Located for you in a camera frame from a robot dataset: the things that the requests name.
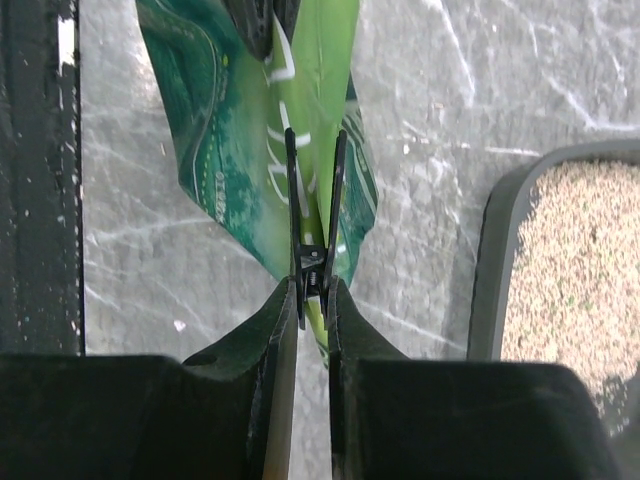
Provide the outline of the black bag clip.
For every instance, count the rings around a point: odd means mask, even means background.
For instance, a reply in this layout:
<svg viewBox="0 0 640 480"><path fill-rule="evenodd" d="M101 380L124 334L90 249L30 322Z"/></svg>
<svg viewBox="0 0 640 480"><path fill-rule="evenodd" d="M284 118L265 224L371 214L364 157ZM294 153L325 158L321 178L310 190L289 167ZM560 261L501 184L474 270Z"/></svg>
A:
<svg viewBox="0 0 640 480"><path fill-rule="evenodd" d="M304 329L305 303L308 300L318 300L321 313L328 313L329 289L337 249L347 134L342 130L336 139L329 223L326 228L321 226L319 207L308 204L308 191L299 171L297 139L290 127L284 132L284 144L290 215L290 273L295 282L298 326Z"/></svg>

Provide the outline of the grey litter box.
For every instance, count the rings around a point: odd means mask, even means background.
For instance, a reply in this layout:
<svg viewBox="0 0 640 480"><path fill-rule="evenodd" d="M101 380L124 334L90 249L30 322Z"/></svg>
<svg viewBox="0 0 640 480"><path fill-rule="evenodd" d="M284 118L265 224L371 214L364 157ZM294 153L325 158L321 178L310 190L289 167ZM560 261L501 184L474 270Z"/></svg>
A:
<svg viewBox="0 0 640 480"><path fill-rule="evenodd" d="M562 147L517 167L497 181L486 201L468 321L466 359L502 362L502 346L512 271L522 251L520 225L540 197L537 180L565 164L620 162L639 166L639 140L610 139Z"/></svg>

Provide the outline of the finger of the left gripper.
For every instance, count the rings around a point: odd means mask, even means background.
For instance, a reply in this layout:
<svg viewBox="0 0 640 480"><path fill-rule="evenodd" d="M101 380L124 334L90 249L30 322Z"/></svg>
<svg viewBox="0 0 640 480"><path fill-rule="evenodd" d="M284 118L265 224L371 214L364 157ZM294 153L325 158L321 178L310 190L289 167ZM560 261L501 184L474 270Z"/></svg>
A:
<svg viewBox="0 0 640 480"><path fill-rule="evenodd" d="M275 20L293 39L300 0L223 0L236 30L252 56L265 60L273 47Z"/></svg>

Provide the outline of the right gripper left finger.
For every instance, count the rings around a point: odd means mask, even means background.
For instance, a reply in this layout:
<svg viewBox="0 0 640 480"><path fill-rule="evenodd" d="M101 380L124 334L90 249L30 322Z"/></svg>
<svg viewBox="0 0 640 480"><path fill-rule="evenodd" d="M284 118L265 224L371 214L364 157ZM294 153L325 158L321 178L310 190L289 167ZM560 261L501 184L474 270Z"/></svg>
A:
<svg viewBox="0 0 640 480"><path fill-rule="evenodd" d="M5 479L284 479L298 318L283 280L264 305L184 361L5 355Z"/></svg>

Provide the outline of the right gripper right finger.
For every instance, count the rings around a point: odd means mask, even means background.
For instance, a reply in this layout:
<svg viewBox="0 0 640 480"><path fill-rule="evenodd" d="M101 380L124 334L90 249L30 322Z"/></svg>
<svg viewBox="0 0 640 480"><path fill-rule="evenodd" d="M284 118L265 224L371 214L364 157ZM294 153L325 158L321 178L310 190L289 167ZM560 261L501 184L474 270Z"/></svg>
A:
<svg viewBox="0 0 640 480"><path fill-rule="evenodd" d="M585 386L556 364L412 359L328 290L336 479L619 479Z"/></svg>

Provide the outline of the green litter bag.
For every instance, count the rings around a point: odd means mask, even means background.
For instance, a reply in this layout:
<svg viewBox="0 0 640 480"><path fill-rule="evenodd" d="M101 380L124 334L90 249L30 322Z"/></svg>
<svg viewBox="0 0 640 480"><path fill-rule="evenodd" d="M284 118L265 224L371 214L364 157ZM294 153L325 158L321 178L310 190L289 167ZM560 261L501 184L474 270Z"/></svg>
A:
<svg viewBox="0 0 640 480"><path fill-rule="evenodd" d="M250 54L222 1L140 1L136 9L180 186L275 278L290 271L284 132L295 132L308 204L324 228L336 139L346 132L333 272L351 281L378 204L351 76L359 3L300 1L293 39L275 20L265 60Z"/></svg>

